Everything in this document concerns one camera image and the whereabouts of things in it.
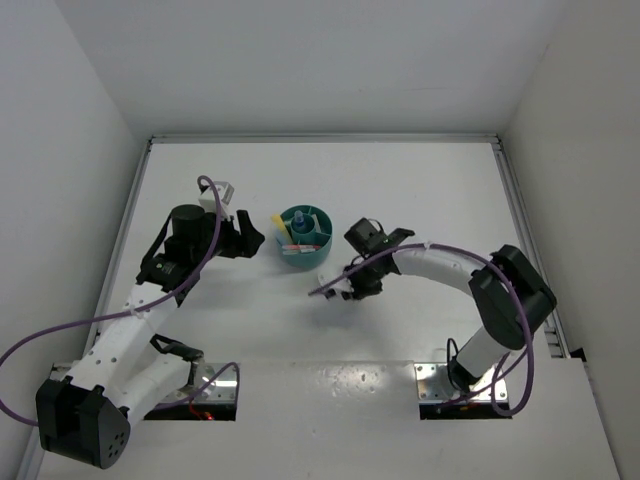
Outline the pink highlighter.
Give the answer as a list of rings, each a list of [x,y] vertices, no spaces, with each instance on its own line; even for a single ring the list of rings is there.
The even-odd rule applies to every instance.
[[[309,244],[289,244],[289,245],[282,245],[281,246],[281,251],[283,253],[286,254],[293,254],[294,252],[299,252],[299,253],[311,253],[311,252],[315,252],[321,249],[321,246],[319,245],[309,245]]]

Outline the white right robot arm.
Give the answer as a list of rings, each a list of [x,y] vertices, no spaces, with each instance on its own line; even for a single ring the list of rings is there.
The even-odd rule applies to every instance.
[[[389,274],[429,279],[473,299],[482,326],[447,362],[449,382],[459,392],[469,392],[502,357],[526,346],[523,322],[534,334],[557,306],[550,287],[512,245],[503,245],[484,262],[457,247],[418,243],[409,229],[385,233],[366,218],[351,226],[344,238],[363,264],[344,269],[346,300],[381,293],[382,279]]]

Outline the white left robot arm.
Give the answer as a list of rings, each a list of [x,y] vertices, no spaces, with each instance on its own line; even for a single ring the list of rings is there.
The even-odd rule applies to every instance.
[[[36,393],[41,447],[100,469],[114,465],[132,428],[194,382],[201,350],[160,334],[212,258],[251,258],[265,237],[239,210],[173,208],[140,264],[125,315],[61,379]]]

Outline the yellow highlighter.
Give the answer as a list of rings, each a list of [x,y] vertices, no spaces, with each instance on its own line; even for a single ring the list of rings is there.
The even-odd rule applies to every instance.
[[[275,236],[281,235],[292,240],[292,237],[280,215],[274,214],[270,219],[275,227]]]

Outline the green highlighter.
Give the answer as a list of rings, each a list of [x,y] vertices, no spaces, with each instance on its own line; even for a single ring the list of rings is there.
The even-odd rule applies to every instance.
[[[294,255],[308,255],[311,253],[315,253],[315,250],[310,249],[297,249],[297,250],[283,250],[283,256],[294,256]]]

